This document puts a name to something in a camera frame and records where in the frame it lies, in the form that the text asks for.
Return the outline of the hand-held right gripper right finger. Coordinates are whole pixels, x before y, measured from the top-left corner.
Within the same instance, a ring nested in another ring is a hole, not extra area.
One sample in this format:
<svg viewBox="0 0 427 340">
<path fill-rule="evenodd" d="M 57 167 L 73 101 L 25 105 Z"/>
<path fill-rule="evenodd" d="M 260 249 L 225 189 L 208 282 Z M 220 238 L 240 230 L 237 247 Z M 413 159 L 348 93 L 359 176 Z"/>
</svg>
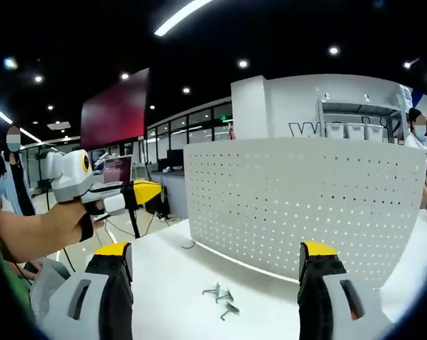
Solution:
<svg viewBox="0 0 427 340">
<path fill-rule="evenodd" d="M 300 244 L 299 282 L 300 339 L 382 339 L 393 326 L 377 292 L 326 244 Z"/>
</svg>

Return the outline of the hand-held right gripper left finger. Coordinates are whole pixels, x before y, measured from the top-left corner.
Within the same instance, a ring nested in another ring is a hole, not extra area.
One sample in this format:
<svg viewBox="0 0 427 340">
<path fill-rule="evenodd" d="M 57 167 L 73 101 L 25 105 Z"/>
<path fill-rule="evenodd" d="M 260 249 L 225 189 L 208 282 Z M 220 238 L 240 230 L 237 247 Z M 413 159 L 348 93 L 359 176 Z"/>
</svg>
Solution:
<svg viewBox="0 0 427 340">
<path fill-rule="evenodd" d="M 39 271 L 39 327 L 50 339 L 132 338 L 132 246 L 102 246 L 84 272 Z"/>
</svg>

